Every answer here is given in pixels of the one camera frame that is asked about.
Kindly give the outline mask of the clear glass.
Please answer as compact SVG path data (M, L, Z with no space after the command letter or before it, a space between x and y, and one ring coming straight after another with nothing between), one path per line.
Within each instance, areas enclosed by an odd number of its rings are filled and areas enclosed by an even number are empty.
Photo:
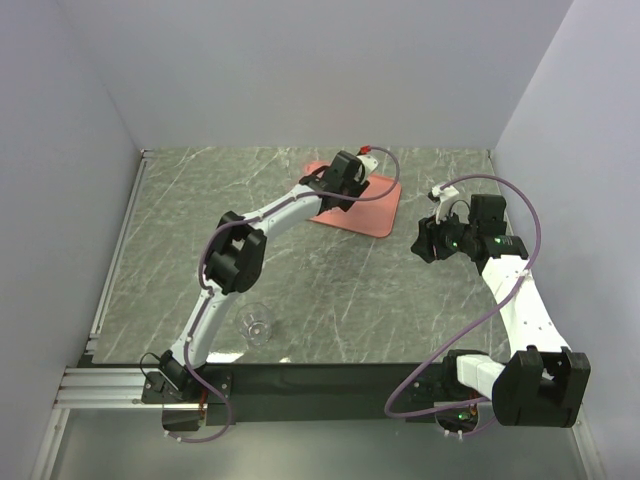
M248 303L238 310L235 324L248 344L261 346L271 339L274 315L262 303Z

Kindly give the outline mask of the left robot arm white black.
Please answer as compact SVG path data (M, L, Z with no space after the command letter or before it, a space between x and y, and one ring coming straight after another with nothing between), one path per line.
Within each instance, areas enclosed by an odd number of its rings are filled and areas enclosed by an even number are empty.
M289 192L245 215L225 213L197 267L200 295L178 340L162 354L159 370L177 401L193 400L201 377L193 371L206 363L231 305L258 281L267 243L297 224L334 208L347 211L369 186L378 166L363 147L354 155L336 154L330 165L302 177Z

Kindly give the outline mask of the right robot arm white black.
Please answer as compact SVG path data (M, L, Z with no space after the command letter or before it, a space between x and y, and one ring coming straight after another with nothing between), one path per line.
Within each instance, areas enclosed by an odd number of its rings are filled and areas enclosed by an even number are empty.
M475 390L489 399L504 426L570 428L577 419L591 366L570 349L537 290L523 241L507 234L506 201L500 195L471 198L461 221L453 206L459 192L436 187L436 208L419 222L411 247L427 263L456 253L469 257L489 287L505 327L511 358L506 364L476 351L451 350L442 361L440 386L452 399Z

